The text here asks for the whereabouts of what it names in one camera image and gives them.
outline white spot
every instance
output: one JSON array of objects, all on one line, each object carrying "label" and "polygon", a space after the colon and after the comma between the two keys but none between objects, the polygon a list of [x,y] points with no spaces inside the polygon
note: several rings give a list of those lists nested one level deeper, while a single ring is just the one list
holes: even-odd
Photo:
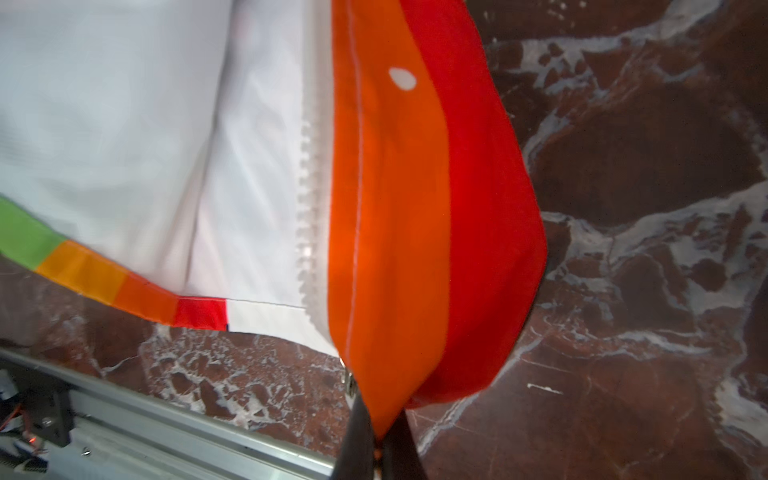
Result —
[{"label": "white spot", "polygon": [[160,323],[155,323],[154,325],[154,331],[157,334],[158,337],[168,340],[169,342],[172,340],[170,337],[170,327],[168,325],[162,325]]},{"label": "white spot", "polygon": [[558,395],[563,395],[563,392],[561,392],[560,390],[551,389],[548,386],[541,386],[541,385],[536,385],[535,383],[529,383],[528,388],[531,388],[531,387],[535,389],[544,390],[545,392],[557,393]]},{"label": "white spot", "polygon": [[416,86],[416,77],[404,68],[390,68],[389,76],[401,90],[413,90]]}]

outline marble surface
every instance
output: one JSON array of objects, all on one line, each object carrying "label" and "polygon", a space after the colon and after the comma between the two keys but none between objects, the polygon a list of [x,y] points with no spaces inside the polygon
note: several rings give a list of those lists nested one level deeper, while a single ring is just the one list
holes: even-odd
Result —
[{"label": "marble surface", "polygon": [[[768,478],[768,4],[468,0],[548,270],[494,385],[409,414],[430,478]],[[30,354],[328,455],[340,365],[0,259]]]}]

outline rainbow stripe trim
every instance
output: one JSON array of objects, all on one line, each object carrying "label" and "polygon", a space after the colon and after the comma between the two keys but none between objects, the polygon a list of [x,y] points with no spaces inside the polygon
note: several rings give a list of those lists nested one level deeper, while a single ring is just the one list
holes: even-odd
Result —
[{"label": "rainbow stripe trim", "polygon": [[221,298],[178,296],[54,232],[0,197],[0,254],[93,300],[170,326],[226,330]]}]

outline yellow stripe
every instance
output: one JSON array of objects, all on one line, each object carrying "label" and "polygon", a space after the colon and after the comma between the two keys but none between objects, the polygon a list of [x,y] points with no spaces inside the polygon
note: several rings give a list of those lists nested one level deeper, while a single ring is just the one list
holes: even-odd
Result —
[{"label": "yellow stripe", "polygon": [[56,247],[35,272],[88,298],[114,302],[128,271],[71,240]]}]

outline stitching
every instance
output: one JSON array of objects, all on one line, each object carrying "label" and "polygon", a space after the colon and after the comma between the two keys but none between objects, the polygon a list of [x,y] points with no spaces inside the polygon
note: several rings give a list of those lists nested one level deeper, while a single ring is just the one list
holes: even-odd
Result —
[{"label": "stitching", "polygon": [[294,310],[304,310],[304,311],[307,310],[306,307],[296,306],[296,305],[288,305],[287,303],[264,302],[262,300],[245,300],[245,299],[241,299],[241,298],[226,298],[225,300],[230,301],[230,302],[255,303],[256,305],[282,306],[282,307],[286,307],[286,308],[290,308],[290,309],[294,309]]},{"label": "stitching", "polygon": [[349,321],[346,328],[346,341],[344,353],[349,358],[350,339],[355,323],[355,306],[357,298],[357,260],[360,252],[360,221],[362,219],[362,85],[360,83],[360,59],[357,55],[355,33],[353,29],[352,2],[346,0],[347,28],[349,33],[349,49],[352,62],[355,67],[355,100],[357,103],[357,215],[355,223],[355,247],[352,259],[352,298],[349,307]]}]

